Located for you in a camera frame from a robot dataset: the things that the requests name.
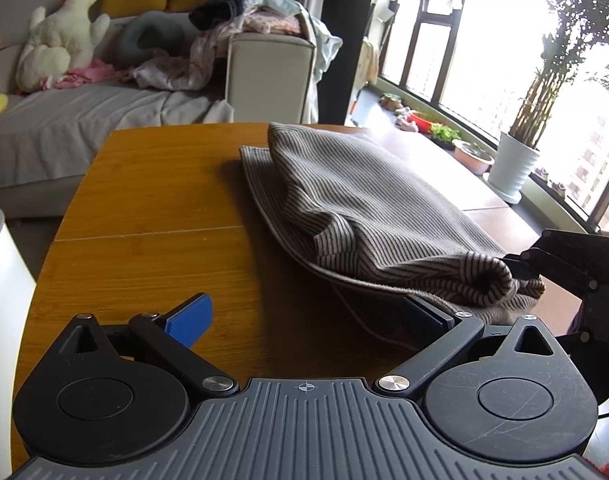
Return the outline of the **grey striped knit garment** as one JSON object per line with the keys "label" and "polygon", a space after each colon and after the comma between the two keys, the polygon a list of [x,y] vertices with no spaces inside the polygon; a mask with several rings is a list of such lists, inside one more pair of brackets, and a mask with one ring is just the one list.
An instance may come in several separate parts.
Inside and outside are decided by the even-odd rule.
{"label": "grey striped knit garment", "polygon": [[513,270],[501,245],[374,143],[272,124],[264,148],[239,154],[278,243],[329,281],[487,324],[513,323],[544,295],[538,275]]}

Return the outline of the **metal bowl on floor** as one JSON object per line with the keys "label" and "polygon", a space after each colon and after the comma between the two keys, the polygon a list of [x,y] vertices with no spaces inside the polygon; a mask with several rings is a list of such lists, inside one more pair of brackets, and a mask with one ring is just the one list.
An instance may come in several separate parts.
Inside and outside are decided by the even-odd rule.
{"label": "metal bowl on floor", "polygon": [[477,177],[481,177],[493,166],[494,158],[477,145],[461,139],[453,140],[452,144],[457,162],[460,162]]}

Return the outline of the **small green plant pot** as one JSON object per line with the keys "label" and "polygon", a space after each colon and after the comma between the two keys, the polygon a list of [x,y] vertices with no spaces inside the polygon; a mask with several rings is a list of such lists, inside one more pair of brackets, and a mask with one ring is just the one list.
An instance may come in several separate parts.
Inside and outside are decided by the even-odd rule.
{"label": "small green plant pot", "polygon": [[454,151],[456,140],[461,140],[461,133],[447,125],[437,124],[431,125],[429,139],[443,148],[446,151]]}

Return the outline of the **white side cabinet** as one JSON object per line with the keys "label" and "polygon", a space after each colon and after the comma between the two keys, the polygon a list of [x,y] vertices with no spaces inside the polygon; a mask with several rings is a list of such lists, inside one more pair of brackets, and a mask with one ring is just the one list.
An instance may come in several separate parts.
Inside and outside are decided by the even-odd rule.
{"label": "white side cabinet", "polygon": [[13,392],[19,349],[35,280],[5,224],[0,209],[0,479],[12,474]]}

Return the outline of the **red basin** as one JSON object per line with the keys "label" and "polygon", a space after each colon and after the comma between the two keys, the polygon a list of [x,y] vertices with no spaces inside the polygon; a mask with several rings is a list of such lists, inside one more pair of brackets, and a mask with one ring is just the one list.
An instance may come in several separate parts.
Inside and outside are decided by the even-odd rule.
{"label": "red basin", "polygon": [[411,112],[409,112],[407,114],[407,121],[414,122],[414,124],[417,126],[418,131],[420,133],[428,134],[428,136],[431,135],[433,122],[431,122],[431,120],[429,120],[428,118],[423,116],[423,114],[421,114],[419,112],[414,112],[414,110],[412,110]]}

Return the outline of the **white pot bamboo plant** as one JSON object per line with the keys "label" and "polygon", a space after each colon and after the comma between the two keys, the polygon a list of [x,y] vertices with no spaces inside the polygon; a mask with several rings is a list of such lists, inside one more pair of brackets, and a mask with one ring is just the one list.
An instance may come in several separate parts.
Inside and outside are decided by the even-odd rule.
{"label": "white pot bamboo plant", "polygon": [[539,159],[537,144],[560,91],[571,84],[595,47],[609,47],[609,0],[547,0],[556,26],[543,36],[542,66],[522,99],[507,132],[501,134],[487,185],[509,204],[521,201],[521,190]]}

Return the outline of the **grey covered sofa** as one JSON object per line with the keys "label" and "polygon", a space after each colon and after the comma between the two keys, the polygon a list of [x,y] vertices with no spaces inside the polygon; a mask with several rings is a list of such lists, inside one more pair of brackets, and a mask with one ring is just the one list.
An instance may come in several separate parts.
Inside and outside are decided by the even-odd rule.
{"label": "grey covered sofa", "polygon": [[245,29],[225,44],[199,91],[104,81],[10,96],[0,115],[0,208],[9,218],[64,214],[116,130],[213,122],[313,122],[316,48],[303,14],[297,31]]}

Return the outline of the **pink cloth on sofa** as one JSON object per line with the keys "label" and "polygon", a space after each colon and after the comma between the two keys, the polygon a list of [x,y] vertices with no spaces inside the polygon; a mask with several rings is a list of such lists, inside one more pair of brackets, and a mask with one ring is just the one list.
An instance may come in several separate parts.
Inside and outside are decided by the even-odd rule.
{"label": "pink cloth on sofa", "polygon": [[41,80],[40,89],[74,89],[84,84],[98,84],[104,81],[123,80],[130,76],[130,70],[120,70],[112,64],[93,60],[88,67],[72,68],[64,76],[48,76]]}

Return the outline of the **white exercise machine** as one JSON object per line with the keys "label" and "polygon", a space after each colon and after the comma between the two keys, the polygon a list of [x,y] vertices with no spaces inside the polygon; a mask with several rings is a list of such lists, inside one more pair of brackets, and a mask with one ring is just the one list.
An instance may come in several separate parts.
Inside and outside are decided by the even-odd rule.
{"label": "white exercise machine", "polygon": [[366,26],[366,40],[373,47],[369,78],[374,84],[382,66],[383,48],[397,14],[397,0],[371,0],[369,18]]}

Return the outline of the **grey neck pillow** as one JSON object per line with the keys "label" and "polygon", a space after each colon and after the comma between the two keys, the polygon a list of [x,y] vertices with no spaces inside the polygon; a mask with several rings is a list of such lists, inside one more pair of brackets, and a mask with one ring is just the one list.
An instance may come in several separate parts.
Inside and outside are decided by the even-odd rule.
{"label": "grey neck pillow", "polygon": [[131,68],[158,55],[187,56],[196,36],[187,13],[148,11],[122,27],[114,44],[114,61]]}

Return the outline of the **white plush duck toy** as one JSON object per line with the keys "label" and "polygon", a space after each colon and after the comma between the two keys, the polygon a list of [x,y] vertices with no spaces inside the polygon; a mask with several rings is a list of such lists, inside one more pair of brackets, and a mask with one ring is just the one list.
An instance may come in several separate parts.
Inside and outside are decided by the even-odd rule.
{"label": "white plush duck toy", "polygon": [[91,64],[95,48],[110,25],[107,14],[91,21],[90,10],[96,1],[65,0],[50,15],[46,15],[44,6],[33,11],[16,70],[20,91],[38,91],[43,82],[62,78],[69,70]]}

